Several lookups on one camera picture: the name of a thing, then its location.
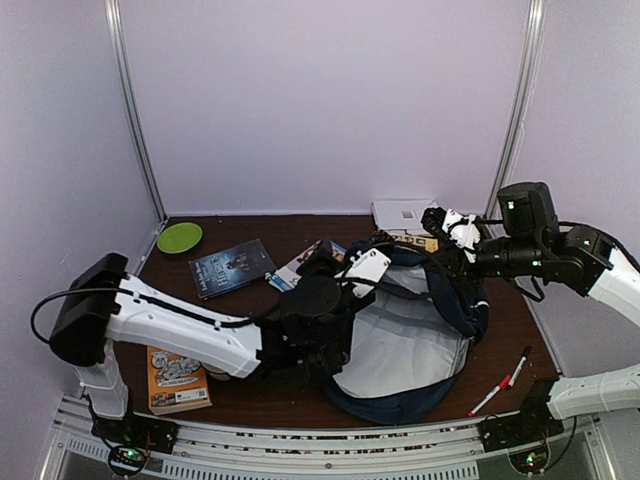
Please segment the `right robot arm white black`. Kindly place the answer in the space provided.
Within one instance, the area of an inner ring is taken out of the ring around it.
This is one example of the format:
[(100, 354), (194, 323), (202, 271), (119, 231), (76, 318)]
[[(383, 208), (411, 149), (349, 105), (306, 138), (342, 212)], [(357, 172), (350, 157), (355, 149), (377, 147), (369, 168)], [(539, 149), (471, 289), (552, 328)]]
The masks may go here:
[(472, 295), (486, 278), (513, 282), (528, 277), (529, 298), (543, 300), (542, 286), (562, 284), (598, 301), (633, 324), (639, 322), (639, 264), (612, 235), (587, 224), (559, 221), (549, 187), (520, 182), (497, 193), (505, 234), (485, 239), (487, 220), (430, 207), (423, 228), (439, 242), (428, 264)]

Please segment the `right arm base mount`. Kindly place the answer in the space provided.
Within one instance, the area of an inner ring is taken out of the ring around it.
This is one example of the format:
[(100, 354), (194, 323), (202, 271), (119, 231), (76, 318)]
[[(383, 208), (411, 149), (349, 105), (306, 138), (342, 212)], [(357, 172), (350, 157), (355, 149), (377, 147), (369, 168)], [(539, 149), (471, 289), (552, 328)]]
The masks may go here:
[(512, 415), (490, 415), (477, 425), (486, 453), (506, 450), (510, 465), (529, 477), (543, 474), (551, 466), (552, 437), (564, 432), (562, 420), (555, 419), (547, 406), (558, 377), (534, 382)]

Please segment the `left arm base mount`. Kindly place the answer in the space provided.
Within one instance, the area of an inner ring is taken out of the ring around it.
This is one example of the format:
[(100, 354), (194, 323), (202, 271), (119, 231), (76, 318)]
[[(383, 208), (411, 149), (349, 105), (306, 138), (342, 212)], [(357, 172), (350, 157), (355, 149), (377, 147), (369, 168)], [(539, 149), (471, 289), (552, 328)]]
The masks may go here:
[(106, 446), (107, 466), (120, 477), (140, 474), (152, 453), (171, 454), (179, 432), (173, 421), (127, 414), (122, 420), (92, 416), (91, 433)]

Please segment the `white booklet with barcode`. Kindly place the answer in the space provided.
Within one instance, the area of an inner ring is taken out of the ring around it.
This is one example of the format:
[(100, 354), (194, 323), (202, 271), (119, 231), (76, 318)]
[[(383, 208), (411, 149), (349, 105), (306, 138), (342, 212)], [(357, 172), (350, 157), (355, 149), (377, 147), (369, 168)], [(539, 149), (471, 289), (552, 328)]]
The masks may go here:
[(421, 219), (424, 211), (431, 207), (438, 207), (433, 199), (374, 200), (371, 211), (381, 230), (423, 231)]

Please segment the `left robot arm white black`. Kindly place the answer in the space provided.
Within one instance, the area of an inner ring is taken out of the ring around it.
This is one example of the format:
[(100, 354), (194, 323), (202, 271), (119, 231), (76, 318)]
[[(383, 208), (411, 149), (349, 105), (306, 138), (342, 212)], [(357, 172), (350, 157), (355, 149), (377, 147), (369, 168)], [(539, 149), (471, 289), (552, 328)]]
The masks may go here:
[(324, 381), (349, 362), (355, 316), (373, 303), (391, 260), (376, 248), (335, 266), (316, 259), (275, 305), (250, 317), (167, 295), (129, 274), (126, 265), (126, 257), (109, 253), (34, 309), (62, 302), (51, 333), (40, 340), (74, 368), (106, 429), (133, 444), (144, 424), (130, 411), (114, 342), (160, 348), (236, 378), (300, 364), (309, 378)]

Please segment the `navy blue student backpack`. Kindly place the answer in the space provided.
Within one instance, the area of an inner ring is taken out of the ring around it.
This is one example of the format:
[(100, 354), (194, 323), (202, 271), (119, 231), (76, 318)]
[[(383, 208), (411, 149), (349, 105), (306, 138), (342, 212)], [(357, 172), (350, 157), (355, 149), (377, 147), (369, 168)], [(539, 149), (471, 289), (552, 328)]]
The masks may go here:
[(391, 289), (376, 291), (357, 313), (350, 361), (322, 389), (351, 415), (400, 425), (431, 413), (452, 390), (486, 335), (489, 302), (482, 282), (441, 274), (426, 251), (380, 250), (391, 260), (384, 275)]

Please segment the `dark blue cover book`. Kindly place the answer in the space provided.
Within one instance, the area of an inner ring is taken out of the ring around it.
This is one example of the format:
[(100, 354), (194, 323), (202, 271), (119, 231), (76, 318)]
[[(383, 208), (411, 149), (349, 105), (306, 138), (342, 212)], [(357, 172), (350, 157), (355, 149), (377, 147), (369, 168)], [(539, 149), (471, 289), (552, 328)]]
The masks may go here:
[(189, 263), (200, 299), (234, 291), (273, 273), (276, 266), (259, 239)]

